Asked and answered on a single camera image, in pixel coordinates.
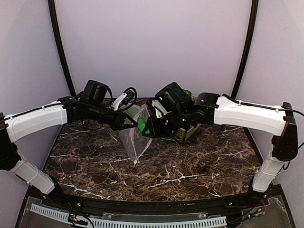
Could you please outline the green cucumber toy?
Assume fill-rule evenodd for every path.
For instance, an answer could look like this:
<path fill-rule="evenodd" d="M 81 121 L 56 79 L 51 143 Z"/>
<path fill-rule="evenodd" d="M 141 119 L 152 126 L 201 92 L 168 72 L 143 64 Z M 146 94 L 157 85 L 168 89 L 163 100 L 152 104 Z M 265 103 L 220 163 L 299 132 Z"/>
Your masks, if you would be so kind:
<path fill-rule="evenodd" d="M 150 115 L 145 106 L 137 107 L 133 106 L 128 110 L 128 114 L 137 121 L 138 125 L 137 128 L 142 133 L 143 130 L 149 130 L 146 127 L 147 120 L 149 119 Z"/>

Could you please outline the pale green plastic basket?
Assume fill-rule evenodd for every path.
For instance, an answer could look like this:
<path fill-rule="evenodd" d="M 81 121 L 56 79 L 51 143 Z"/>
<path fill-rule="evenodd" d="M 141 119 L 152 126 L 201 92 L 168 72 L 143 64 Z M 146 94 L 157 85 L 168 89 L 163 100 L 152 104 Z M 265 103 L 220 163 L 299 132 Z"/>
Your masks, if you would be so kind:
<path fill-rule="evenodd" d="M 182 143 L 186 142 L 199 127 L 200 124 L 198 124 L 196 127 L 191 126 L 188 130 L 180 128 L 175 134 L 175 139 Z"/>

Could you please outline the clear zip top bag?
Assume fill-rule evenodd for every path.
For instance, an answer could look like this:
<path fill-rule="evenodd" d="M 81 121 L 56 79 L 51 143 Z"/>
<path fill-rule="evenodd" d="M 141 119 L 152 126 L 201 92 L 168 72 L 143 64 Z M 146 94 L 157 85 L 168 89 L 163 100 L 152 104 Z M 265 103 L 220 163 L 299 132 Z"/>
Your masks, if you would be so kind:
<path fill-rule="evenodd" d="M 145 106 L 147 108 L 147 105 L 145 104 L 141 106 L 138 105 L 133 105 L 133 106 L 137 106 L 137 107 Z M 127 155 L 132 160 L 133 164 L 136 165 L 139 161 L 139 158 L 144 154 L 144 152 L 150 146 L 152 142 L 152 138 L 142 136 L 142 133 L 139 131 L 137 127 L 120 130 L 118 131 L 118 135 L 122 140 Z"/>

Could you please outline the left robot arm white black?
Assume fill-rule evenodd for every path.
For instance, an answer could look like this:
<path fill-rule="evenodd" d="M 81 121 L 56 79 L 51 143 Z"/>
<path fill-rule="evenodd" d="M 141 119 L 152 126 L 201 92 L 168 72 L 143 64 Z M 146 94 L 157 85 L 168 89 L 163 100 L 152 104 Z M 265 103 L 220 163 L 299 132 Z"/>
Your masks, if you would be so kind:
<path fill-rule="evenodd" d="M 76 96 L 62 97 L 18 114 L 1 114 L 0 169 L 14 173 L 45 195 L 53 192 L 56 188 L 54 181 L 18 153 L 16 141 L 53 126 L 83 120 L 106 124 L 113 130 L 136 127 L 137 122 L 126 113 L 137 100 L 136 89 L 129 87 L 116 99 L 111 98 L 109 103 L 103 103 L 105 95 L 111 93 L 109 86 L 89 80 L 84 90 Z"/>

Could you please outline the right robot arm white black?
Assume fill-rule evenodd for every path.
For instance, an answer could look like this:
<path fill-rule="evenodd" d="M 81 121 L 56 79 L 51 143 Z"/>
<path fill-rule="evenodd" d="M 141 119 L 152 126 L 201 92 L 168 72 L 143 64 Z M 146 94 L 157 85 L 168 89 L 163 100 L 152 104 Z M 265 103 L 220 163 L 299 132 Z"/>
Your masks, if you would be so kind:
<path fill-rule="evenodd" d="M 282 106 L 262 105 L 214 93 L 192 97 L 173 82 L 147 104 L 153 114 L 142 135 L 149 138 L 172 136 L 180 128 L 187 130 L 199 124 L 239 126 L 272 134 L 272 149 L 253 178 L 252 190 L 255 192 L 265 192 L 301 148 L 294 118 L 296 110 L 287 102 Z"/>

